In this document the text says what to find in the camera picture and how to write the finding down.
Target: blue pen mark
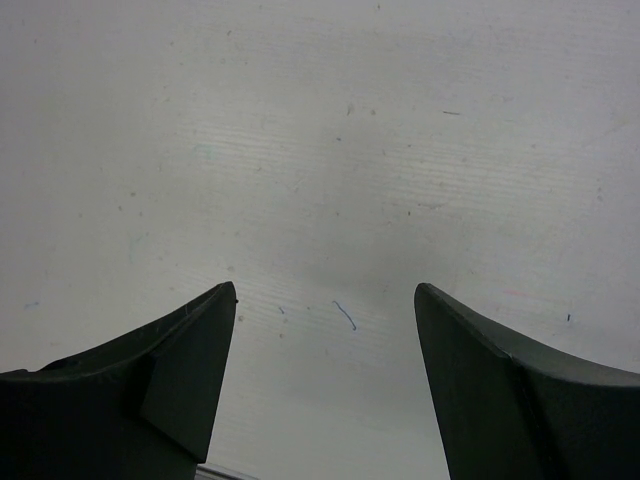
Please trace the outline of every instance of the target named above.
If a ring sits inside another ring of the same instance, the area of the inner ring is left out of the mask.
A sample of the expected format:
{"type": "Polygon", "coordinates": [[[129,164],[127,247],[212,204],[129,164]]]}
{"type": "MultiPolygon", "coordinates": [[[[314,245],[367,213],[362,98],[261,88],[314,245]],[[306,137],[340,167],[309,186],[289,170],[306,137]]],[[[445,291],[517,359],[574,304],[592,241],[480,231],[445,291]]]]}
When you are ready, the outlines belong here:
{"type": "Polygon", "coordinates": [[[336,307],[338,307],[338,310],[340,310],[342,313],[344,313],[344,316],[347,317],[349,319],[349,321],[351,322],[351,326],[353,327],[353,331],[356,331],[356,324],[353,322],[353,318],[351,318],[351,315],[349,315],[344,308],[342,308],[340,306],[340,304],[338,302],[336,302],[335,300],[333,301],[333,303],[336,304],[336,307]]]}

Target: white surface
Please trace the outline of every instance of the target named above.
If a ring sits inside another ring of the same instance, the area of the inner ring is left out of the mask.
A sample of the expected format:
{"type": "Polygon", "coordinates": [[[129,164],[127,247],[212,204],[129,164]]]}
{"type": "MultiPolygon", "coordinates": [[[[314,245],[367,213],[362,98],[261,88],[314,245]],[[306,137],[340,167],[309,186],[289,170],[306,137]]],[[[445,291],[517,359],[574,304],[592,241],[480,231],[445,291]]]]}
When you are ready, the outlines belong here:
{"type": "Polygon", "coordinates": [[[2,0],[0,369],[231,279],[211,462],[446,479],[418,282],[640,371],[639,22],[632,0],[2,0]]]}

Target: scratch mark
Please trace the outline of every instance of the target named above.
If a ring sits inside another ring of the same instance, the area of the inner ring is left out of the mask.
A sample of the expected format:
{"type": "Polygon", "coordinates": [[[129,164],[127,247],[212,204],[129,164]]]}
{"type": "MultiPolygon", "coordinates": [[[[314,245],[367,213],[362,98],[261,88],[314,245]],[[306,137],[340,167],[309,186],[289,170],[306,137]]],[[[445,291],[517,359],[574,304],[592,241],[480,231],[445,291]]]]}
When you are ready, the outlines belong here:
{"type": "Polygon", "coordinates": [[[588,147],[590,145],[593,145],[596,142],[599,142],[600,140],[603,140],[605,138],[607,138],[609,135],[616,133],[618,130],[620,130],[623,127],[626,127],[627,125],[631,124],[632,122],[630,122],[629,120],[622,120],[620,122],[618,122],[618,124],[614,125],[613,127],[605,130],[603,133],[599,134],[599,135],[594,135],[591,138],[588,138],[587,140],[585,140],[584,142],[582,142],[582,144],[580,145],[581,148],[585,148],[588,147]]]}
{"type": "Polygon", "coordinates": [[[527,295],[524,292],[519,292],[518,290],[505,290],[504,293],[506,293],[507,295],[512,295],[514,297],[530,298],[530,295],[527,295]]]}
{"type": "Polygon", "coordinates": [[[438,208],[442,208],[447,205],[447,202],[444,203],[419,203],[419,207],[424,207],[427,210],[437,210],[438,208]]]}
{"type": "Polygon", "coordinates": [[[130,264],[133,264],[133,254],[135,252],[136,247],[140,243],[140,240],[142,240],[144,237],[147,237],[147,236],[149,236],[149,232],[142,234],[137,238],[129,239],[129,263],[130,264]]]}
{"type": "Polygon", "coordinates": [[[340,310],[340,311],[344,314],[344,316],[345,316],[345,317],[347,317],[347,318],[349,319],[349,321],[351,322],[351,326],[353,327],[353,331],[355,332],[355,331],[356,331],[356,329],[357,329],[357,327],[356,327],[356,324],[353,322],[353,318],[351,318],[351,315],[349,315],[349,314],[345,311],[345,309],[344,309],[344,308],[342,308],[342,307],[340,306],[340,304],[339,304],[338,302],[336,302],[336,301],[334,300],[334,301],[333,301],[333,303],[335,303],[335,304],[336,304],[336,307],[338,307],[338,310],[340,310]]]}
{"type": "Polygon", "coordinates": [[[213,152],[213,147],[211,145],[207,145],[205,143],[199,143],[195,147],[193,147],[193,153],[195,153],[196,155],[200,153],[204,156],[205,159],[209,161],[214,160],[214,152],[213,152]]]}

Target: blue scribble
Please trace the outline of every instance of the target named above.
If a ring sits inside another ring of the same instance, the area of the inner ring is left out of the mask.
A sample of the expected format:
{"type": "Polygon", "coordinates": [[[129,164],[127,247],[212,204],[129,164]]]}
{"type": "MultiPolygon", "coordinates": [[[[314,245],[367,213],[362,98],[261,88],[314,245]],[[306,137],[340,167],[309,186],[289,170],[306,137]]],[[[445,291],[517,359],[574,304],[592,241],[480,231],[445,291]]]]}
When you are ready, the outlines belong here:
{"type": "Polygon", "coordinates": [[[335,300],[333,301],[333,303],[336,304],[336,307],[338,307],[338,310],[340,310],[342,313],[344,313],[344,316],[347,317],[349,319],[349,321],[351,322],[351,326],[353,327],[353,331],[356,331],[356,324],[353,321],[353,318],[351,318],[351,315],[349,315],[346,310],[344,308],[342,308],[340,306],[340,304],[338,302],[336,302],[335,300]]]}
{"type": "Polygon", "coordinates": [[[193,147],[193,153],[200,153],[209,161],[213,161],[215,156],[213,147],[211,145],[207,145],[206,143],[199,143],[195,147],[193,147]]]}

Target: black plastic part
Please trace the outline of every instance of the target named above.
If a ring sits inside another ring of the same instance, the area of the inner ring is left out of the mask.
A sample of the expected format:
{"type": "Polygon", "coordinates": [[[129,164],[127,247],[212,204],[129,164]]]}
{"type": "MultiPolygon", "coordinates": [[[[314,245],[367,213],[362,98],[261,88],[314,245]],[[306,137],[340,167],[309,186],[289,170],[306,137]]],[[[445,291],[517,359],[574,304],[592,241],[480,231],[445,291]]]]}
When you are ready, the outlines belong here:
{"type": "Polygon", "coordinates": [[[206,460],[236,308],[218,285],[38,372],[0,374],[0,479],[192,480],[206,460]]]}
{"type": "Polygon", "coordinates": [[[548,347],[431,285],[415,308],[452,480],[640,478],[640,375],[548,347]]]}

